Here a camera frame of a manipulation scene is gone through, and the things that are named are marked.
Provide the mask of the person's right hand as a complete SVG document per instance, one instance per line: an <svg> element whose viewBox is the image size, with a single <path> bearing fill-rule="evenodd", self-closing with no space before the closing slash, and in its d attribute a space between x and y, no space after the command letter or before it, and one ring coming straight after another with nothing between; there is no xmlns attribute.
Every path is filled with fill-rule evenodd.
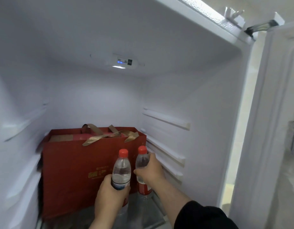
<svg viewBox="0 0 294 229"><path fill-rule="evenodd" d="M154 153L149 154L149 163L147 165L150 171L149 177L142 177L144 183L156 190L156 187L165 181L165 175L161 163Z"/></svg>

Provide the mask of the person's left hand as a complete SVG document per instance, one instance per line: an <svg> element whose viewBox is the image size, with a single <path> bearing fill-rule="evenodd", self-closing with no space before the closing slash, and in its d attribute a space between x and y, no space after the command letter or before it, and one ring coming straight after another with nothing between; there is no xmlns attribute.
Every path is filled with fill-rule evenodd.
<svg viewBox="0 0 294 229"><path fill-rule="evenodd" d="M95 200L95 218L115 219L125 199L123 190L111 185L112 174L105 176Z"/></svg>

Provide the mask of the water bottle red label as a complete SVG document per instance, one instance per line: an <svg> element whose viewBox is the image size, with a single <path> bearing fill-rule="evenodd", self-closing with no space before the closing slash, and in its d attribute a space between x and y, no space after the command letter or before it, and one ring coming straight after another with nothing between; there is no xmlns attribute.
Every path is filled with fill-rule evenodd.
<svg viewBox="0 0 294 229"><path fill-rule="evenodd" d="M149 163L149 156L147 154L146 146L139 146L135 169L144 168L148 165L148 163ZM151 187L146 185L142 177L139 177L139 176L137 176L137 190L138 190L138 193L143 196L147 196L152 192Z"/></svg>

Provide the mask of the water bottle blue white label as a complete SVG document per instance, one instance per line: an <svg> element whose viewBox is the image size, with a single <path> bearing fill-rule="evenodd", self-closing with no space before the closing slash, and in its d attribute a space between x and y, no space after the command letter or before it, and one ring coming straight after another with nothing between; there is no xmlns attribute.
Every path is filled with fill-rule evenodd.
<svg viewBox="0 0 294 229"><path fill-rule="evenodd" d="M116 160L112 177L111 177L111 185L116 190L123 190L127 186L130 186L131 179L131 164L128 159L128 150L120 149L118 152L118 159ZM117 214L118 220L127 220L127 211L128 211L128 202L129 202L129 194L126 196L123 206Z"/></svg>

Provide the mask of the person's right forearm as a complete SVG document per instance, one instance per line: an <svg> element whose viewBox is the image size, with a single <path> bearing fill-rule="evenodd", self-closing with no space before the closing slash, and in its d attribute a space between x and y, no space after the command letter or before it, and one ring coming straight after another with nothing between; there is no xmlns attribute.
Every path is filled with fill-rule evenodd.
<svg viewBox="0 0 294 229"><path fill-rule="evenodd" d="M168 220L174 228L178 214L191 199L166 179L154 180L149 183L149 186L158 195Z"/></svg>

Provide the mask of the person's left forearm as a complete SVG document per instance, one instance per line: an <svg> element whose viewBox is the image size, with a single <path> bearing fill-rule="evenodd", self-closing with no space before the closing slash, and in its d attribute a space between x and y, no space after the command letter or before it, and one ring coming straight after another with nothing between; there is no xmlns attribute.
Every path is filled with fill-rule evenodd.
<svg viewBox="0 0 294 229"><path fill-rule="evenodd" d="M115 219L95 218L88 229L112 229Z"/></svg>

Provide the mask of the red paper gift bag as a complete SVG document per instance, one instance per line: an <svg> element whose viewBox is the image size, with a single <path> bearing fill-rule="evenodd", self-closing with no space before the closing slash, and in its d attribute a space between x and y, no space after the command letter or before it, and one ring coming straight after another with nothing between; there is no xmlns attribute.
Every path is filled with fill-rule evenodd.
<svg viewBox="0 0 294 229"><path fill-rule="evenodd" d="M101 182L111 174L120 149L128 150L131 164L130 193L137 192L133 176L139 146L145 146L147 136L134 127L139 137L124 143L125 138L104 138L89 146L82 144L95 135L81 128L53 129L43 139L42 219L74 213L94 204Z"/></svg>

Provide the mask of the black sleeve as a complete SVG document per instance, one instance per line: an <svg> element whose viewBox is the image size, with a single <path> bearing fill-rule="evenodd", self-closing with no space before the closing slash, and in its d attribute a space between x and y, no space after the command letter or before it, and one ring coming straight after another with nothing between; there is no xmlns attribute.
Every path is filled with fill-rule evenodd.
<svg viewBox="0 0 294 229"><path fill-rule="evenodd" d="M239 228L220 208L202 206L196 201L190 201L180 210L173 229Z"/></svg>

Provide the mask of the refrigerator control panel light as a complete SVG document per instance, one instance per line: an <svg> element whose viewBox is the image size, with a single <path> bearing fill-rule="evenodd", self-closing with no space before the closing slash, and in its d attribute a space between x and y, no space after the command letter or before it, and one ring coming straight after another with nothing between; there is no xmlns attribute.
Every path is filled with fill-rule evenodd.
<svg viewBox="0 0 294 229"><path fill-rule="evenodd" d="M136 69L138 61L118 54L112 55L111 66L120 69Z"/></svg>

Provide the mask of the white refrigerator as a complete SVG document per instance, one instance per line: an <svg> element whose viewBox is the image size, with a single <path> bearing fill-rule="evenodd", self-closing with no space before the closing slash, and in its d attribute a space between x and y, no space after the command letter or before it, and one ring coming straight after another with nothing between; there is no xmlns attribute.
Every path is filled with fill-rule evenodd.
<svg viewBox="0 0 294 229"><path fill-rule="evenodd" d="M252 42L200 0L0 0L0 229L88 229L93 205L42 219L42 141L84 124L136 128L218 206Z"/></svg>

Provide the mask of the white refrigerator door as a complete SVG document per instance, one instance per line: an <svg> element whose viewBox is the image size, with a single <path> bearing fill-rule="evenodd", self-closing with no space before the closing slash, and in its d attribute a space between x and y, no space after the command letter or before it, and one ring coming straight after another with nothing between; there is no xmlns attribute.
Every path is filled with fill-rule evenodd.
<svg viewBox="0 0 294 229"><path fill-rule="evenodd" d="M251 26L272 19L230 205L239 229L294 228L294 21Z"/></svg>

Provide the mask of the white plastic hinge cover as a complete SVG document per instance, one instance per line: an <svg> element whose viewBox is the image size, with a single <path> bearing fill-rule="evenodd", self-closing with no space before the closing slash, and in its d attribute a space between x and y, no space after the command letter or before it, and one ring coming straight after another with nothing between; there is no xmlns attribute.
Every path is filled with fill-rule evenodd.
<svg viewBox="0 0 294 229"><path fill-rule="evenodd" d="M242 17L242 14L244 13L244 9L235 11L231 7L225 7L224 11L224 17L226 19L229 19L229 21L234 22L244 22L244 18Z"/></svg>

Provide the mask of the metal door hinge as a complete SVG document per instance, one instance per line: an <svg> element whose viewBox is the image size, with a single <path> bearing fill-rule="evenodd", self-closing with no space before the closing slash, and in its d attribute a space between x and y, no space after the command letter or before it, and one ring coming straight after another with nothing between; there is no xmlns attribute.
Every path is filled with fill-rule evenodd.
<svg viewBox="0 0 294 229"><path fill-rule="evenodd" d="M253 26L248 27L244 32L253 38L253 34L260 31L267 31L272 27L279 26L279 23L275 20L269 20L265 23L256 24Z"/></svg>

